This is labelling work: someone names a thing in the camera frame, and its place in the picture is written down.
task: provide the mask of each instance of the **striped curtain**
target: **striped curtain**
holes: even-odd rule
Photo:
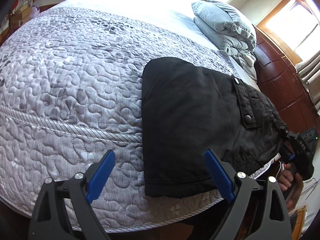
[[[295,68],[320,115],[320,51],[311,59],[298,63]]]

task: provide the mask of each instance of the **stack of folded bedding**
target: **stack of folded bedding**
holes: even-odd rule
[[[194,22],[203,34],[257,81],[253,67],[257,36],[251,22],[239,10],[223,2],[201,0],[192,3],[192,9],[196,16]]]

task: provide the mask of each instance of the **wooden window frame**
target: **wooden window frame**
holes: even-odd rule
[[[288,2],[291,0],[282,0],[258,25],[257,27],[262,30],[287,56],[287,58],[296,65],[300,63],[302,59],[299,57],[297,53],[295,53],[283,40],[279,38],[272,30],[266,27],[266,23],[275,16]],[[304,8],[308,11],[308,5],[303,0],[296,0],[299,1]]]

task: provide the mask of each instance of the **window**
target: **window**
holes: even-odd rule
[[[283,0],[258,25],[297,64],[318,50],[320,26],[303,0]]]

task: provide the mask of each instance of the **quilted bedspread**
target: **quilted bedspread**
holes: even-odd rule
[[[0,48],[0,197],[31,216],[45,178],[69,179],[112,149],[116,166],[92,203],[107,232],[176,222],[219,201],[217,190],[144,194],[142,71],[167,56],[239,77],[225,52],[106,12],[52,8],[23,25]]]

